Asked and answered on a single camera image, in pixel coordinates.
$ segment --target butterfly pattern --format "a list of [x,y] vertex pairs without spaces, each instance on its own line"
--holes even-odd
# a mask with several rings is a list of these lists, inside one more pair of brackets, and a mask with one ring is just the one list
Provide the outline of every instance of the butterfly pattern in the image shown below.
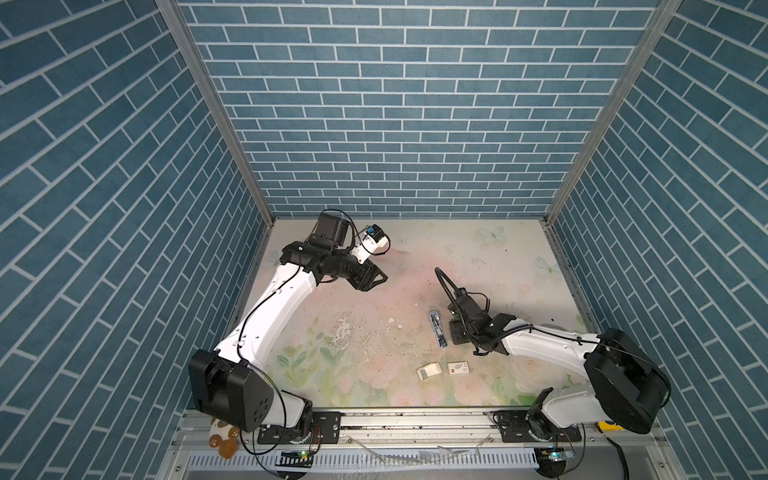
[[563,280],[563,274],[560,271],[560,266],[557,262],[550,265],[547,260],[541,257],[536,257],[536,270],[539,275],[553,275],[558,280]]
[[502,243],[506,243],[507,241],[507,237],[504,236],[504,227],[496,227],[496,230],[493,230],[492,232],[485,228],[481,228],[479,232],[485,237],[486,243],[493,243],[494,240],[498,240]]

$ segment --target brick wallpaper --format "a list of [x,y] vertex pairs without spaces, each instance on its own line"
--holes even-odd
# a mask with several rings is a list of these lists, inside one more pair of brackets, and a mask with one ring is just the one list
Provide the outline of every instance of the brick wallpaper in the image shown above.
[[0,2],[0,478],[155,475],[263,228],[152,0]]
[[688,478],[765,479],[768,2],[684,0],[555,229],[675,385]]
[[540,217],[657,0],[181,3],[279,217]]

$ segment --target floral mat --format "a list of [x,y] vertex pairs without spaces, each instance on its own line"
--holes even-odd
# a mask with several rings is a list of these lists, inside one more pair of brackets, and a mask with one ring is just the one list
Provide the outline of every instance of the floral mat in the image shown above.
[[[584,332],[584,323],[536,220],[381,220],[390,251],[373,261],[389,280],[369,292],[345,280],[319,285],[278,338],[267,372],[277,385],[319,407],[530,405],[549,386],[583,382],[561,367],[522,356],[472,355],[449,338],[448,298],[435,278],[442,268],[458,286],[491,299],[491,315]],[[280,251],[302,240],[314,220],[278,220],[249,305],[274,274]],[[484,299],[477,296],[478,304]],[[440,313],[449,346],[429,321]],[[449,375],[466,361],[470,373]],[[439,362],[442,374],[416,370]]]

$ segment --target metal rail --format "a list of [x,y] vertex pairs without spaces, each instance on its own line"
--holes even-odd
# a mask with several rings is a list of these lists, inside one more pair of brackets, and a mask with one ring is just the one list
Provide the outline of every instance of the metal rail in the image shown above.
[[677,8],[680,6],[682,0],[660,0],[659,5],[651,14],[648,24],[645,27],[643,36],[637,43],[637,46],[632,49],[632,53],[627,59],[627,64],[624,66],[624,70],[621,71],[621,75],[616,80],[613,90],[608,95],[608,100],[605,102],[605,106],[600,110],[598,118],[592,125],[592,130],[587,134],[584,139],[584,143],[581,145],[576,158],[574,159],[573,166],[565,175],[563,184],[560,186],[560,190],[555,194],[554,200],[547,208],[547,212],[544,215],[547,223],[554,223],[560,212],[563,210],[565,202],[568,200],[568,196],[576,187],[578,179],[584,170],[592,161],[592,156],[597,150],[600,142],[603,141],[605,133],[611,126],[611,123],[616,118],[616,114],[619,112],[619,108],[624,103],[624,99],[629,95],[632,85],[640,76],[643,71],[645,62],[650,58],[650,54],[653,53],[656,44],[661,39],[661,35],[667,26],[672,21],[674,13],[677,12]]
[[200,50],[197,49],[195,40],[192,37],[192,31],[184,19],[184,14],[181,12],[178,1],[157,0],[156,3],[157,8],[160,9],[160,14],[163,15],[163,20],[168,25],[170,35],[176,41],[176,46],[179,48],[181,56],[184,57],[184,61],[190,69],[190,74],[192,74],[200,94],[203,95],[203,100],[208,106],[216,126],[219,128],[224,143],[227,144],[227,148],[230,154],[232,154],[237,170],[243,176],[248,191],[253,197],[253,201],[256,202],[259,212],[264,217],[266,225],[271,227],[274,224],[275,217],[272,215],[269,204],[259,188],[256,176],[253,174],[253,168],[250,166],[245,150],[243,150],[243,145],[237,138],[234,126],[230,121],[230,116],[221,102],[221,97],[219,97],[216,87],[214,87],[214,81],[210,77],[202,55],[200,55]]

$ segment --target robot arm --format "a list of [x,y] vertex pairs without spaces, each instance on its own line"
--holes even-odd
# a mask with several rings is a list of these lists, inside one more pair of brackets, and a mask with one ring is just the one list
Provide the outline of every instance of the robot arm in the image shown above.
[[270,285],[232,333],[213,352],[201,349],[193,355],[189,372],[198,410],[246,432],[262,423],[280,425],[285,419],[286,428],[292,429],[289,438],[306,434],[312,403],[288,392],[283,402],[274,402],[275,389],[257,371],[264,369],[278,335],[324,276],[346,279],[364,292],[387,280],[369,258],[387,247],[389,238],[372,225],[360,244],[342,248],[350,224],[320,214],[304,242],[283,248]]
[[[570,333],[534,326],[514,315],[488,314],[440,269],[438,280],[448,294],[455,344],[472,342],[475,354],[490,352],[528,356],[559,365],[589,381],[568,389],[542,390],[528,411],[531,433],[542,440],[559,429],[610,420],[627,430],[648,433],[659,409],[669,399],[666,375],[618,329],[602,334]],[[453,292],[446,286],[448,283]]]

